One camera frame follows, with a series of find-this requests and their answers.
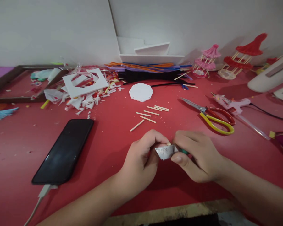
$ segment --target smartphone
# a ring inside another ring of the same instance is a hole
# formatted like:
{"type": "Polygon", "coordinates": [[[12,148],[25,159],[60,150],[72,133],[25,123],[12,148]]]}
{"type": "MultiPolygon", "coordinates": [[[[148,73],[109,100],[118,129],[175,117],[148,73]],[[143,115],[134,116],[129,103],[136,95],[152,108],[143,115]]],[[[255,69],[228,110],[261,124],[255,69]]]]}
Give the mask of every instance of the smartphone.
{"type": "Polygon", "coordinates": [[[71,119],[32,179],[32,184],[60,185],[73,173],[94,124],[92,119],[71,119]]]}

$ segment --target yellow scissors handle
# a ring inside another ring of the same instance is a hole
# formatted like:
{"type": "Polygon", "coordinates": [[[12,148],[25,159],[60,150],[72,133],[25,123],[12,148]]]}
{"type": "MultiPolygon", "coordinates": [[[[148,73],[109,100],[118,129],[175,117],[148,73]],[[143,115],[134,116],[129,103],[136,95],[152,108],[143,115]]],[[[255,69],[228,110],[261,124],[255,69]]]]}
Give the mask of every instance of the yellow scissors handle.
{"type": "Polygon", "coordinates": [[[234,128],[233,128],[230,124],[228,124],[228,123],[226,123],[226,122],[224,122],[224,121],[222,121],[222,120],[219,120],[219,119],[217,119],[217,118],[214,118],[214,117],[212,117],[212,116],[210,116],[210,115],[205,115],[205,114],[203,114],[202,112],[200,113],[200,115],[201,115],[201,117],[203,117],[203,119],[209,124],[209,126],[210,126],[213,130],[215,130],[215,131],[217,131],[217,132],[219,132],[219,133],[221,133],[221,134],[230,135],[230,134],[233,134],[234,131],[235,131],[234,128]],[[217,128],[216,126],[213,125],[213,123],[212,123],[209,119],[211,119],[211,120],[213,120],[213,121],[215,121],[215,122],[218,122],[218,123],[220,123],[220,124],[222,124],[222,125],[225,125],[226,127],[228,127],[228,129],[229,129],[230,131],[227,132],[227,131],[223,131],[223,130],[217,128]]]}

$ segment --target octagonal foam piece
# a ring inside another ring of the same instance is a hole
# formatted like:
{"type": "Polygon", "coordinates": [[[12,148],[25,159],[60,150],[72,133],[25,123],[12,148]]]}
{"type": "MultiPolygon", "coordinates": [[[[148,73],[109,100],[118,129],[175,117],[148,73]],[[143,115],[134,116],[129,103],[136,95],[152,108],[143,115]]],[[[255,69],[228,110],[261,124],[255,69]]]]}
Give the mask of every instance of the octagonal foam piece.
{"type": "Polygon", "coordinates": [[[151,86],[144,83],[135,84],[129,91],[132,99],[138,100],[140,102],[145,102],[149,100],[153,94],[151,86]]]}

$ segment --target pink glue gun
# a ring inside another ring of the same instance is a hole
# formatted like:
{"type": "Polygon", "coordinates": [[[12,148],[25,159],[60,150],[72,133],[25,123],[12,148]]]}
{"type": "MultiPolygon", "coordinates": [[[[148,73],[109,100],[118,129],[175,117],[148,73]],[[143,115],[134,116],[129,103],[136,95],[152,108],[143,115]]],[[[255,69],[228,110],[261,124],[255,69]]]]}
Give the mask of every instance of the pink glue gun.
{"type": "Polygon", "coordinates": [[[211,92],[215,101],[228,110],[233,115],[240,115],[242,113],[241,107],[247,106],[251,103],[251,101],[247,98],[244,98],[240,101],[231,101],[224,97],[224,95],[216,95],[211,92]]]}

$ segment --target scissors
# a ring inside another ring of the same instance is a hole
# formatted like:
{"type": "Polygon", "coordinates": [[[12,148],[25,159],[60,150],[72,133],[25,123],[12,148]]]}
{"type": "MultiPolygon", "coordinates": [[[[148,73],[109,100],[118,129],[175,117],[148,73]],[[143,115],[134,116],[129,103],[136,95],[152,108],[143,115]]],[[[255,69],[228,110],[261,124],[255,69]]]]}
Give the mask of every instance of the scissors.
{"type": "Polygon", "coordinates": [[[188,105],[198,109],[200,111],[200,116],[203,117],[203,119],[208,123],[208,125],[215,131],[221,133],[221,134],[224,134],[224,135],[230,135],[230,134],[233,134],[234,133],[234,128],[232,127],[232,125],[235,125],[235,120],[234,118],[225,110],[223,109],[220,109],[220,108],[212,108],[212,107],[201,107],[195,103],[193,103],[192,101],[189,101],[185,98],[182,98],[181,99],[186,102],[188,105]],[[223,118],[221,118],[219,115],[217,115],[215,112],[219,112],[219,113],[222,113],[223,115],[225,115],[229,121],[225,121],[223,118]],[[227,132],[227,131],[223,131],[219,128],[217,128],[216,126],[213,125],[213,123],[210,121],[213,120],[215,122],[218,122],[224,126],[226,126],[230,131],[227,132]]]}

